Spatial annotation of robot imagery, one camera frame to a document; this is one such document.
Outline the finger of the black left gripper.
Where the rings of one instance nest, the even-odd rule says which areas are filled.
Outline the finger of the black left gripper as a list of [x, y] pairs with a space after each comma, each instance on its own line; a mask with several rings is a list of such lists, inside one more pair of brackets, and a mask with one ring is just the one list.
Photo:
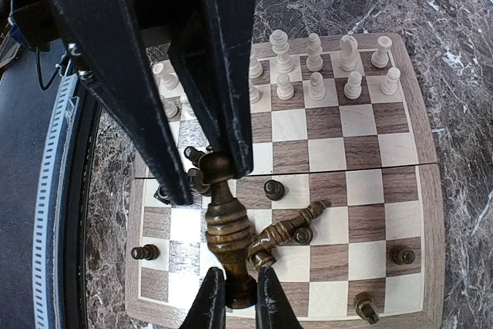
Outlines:
[[177, 205], [193, 200], [131, 0], [49, 0], [80, 80]]
[[256, 0], [196, 0], [169, 58], [213, 151], [253, 170], [249, 65]]

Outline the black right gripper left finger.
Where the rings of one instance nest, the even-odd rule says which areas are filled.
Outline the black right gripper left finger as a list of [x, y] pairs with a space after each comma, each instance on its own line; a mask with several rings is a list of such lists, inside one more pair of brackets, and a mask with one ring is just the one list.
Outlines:
[[225, 292], [226, 283], [222, 270], [211, 267], [180, 329], [224, 329], [226, 327]]

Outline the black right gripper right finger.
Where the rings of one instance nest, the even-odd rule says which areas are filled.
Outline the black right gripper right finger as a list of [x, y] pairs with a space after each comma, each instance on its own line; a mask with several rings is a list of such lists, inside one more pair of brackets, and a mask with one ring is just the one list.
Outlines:
[[256, 328], [300, 328], [300, 322], [272, 267], [261, 267], [259, 270]]

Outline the dark chess bishop piece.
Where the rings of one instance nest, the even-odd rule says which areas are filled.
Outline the dark chess bishop piece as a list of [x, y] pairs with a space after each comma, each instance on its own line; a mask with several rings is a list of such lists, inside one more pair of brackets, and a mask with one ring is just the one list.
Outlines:
[[230, 191], [234, 178], [231, 158], [225, 153], [208, 153], [200, 160], [203, 179], [210, 185], [211, 201], [205, 215], [208, 248], [226, 273], [226, 306], [252, 307], [257, 301], [257, 283], [247, 269], [253, 228], [246, 207]]

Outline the dark chess pawn corner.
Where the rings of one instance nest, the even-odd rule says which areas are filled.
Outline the dark chess pawn corner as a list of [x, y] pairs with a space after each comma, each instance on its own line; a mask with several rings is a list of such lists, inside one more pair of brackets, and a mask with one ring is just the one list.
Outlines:
[[410, 265], [415, 261], [415, 252], [406, 246], [398, 245], [391, 249], [390, 259], [397, 265]]

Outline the wooden chess board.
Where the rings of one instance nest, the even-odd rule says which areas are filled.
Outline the wooden chess board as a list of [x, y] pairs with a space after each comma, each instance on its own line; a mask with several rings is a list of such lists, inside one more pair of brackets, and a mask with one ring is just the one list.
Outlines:
[[[256, 232], [297, 216], [311, 202], [328, 208], [312, 237], [274, 247], [273, 266], [305, 328], [366, 328], [354, 298], [368, 292], [379, 328], [437, 328], [444, 297], [444, 212], [438, 158], [421, 90], [402, 38], [393, 66], [361, 76], [348, 99], [345, 79], [255, 85], [251, 107], [254, 168], [231, 180]], [[403, 245], [410, 265], [390, 259]]]

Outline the white chess pieces row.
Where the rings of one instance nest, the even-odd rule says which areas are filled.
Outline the white chess pieces row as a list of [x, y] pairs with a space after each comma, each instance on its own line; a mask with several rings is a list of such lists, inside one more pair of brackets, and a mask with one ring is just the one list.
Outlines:
[[270, 42], [254, 44], [250, 53], [249, 79], [255, 85], [275, 84], [278, 75], [288, 74], [292, 82], [302, 82], [319, 72], [323, 79], [345, 79], [353, 71], [362, 76], [384, 76], [393, 66], [389, 35], [314, 35], [286, 41], [289, 61], [279, 70], [278, 54]]

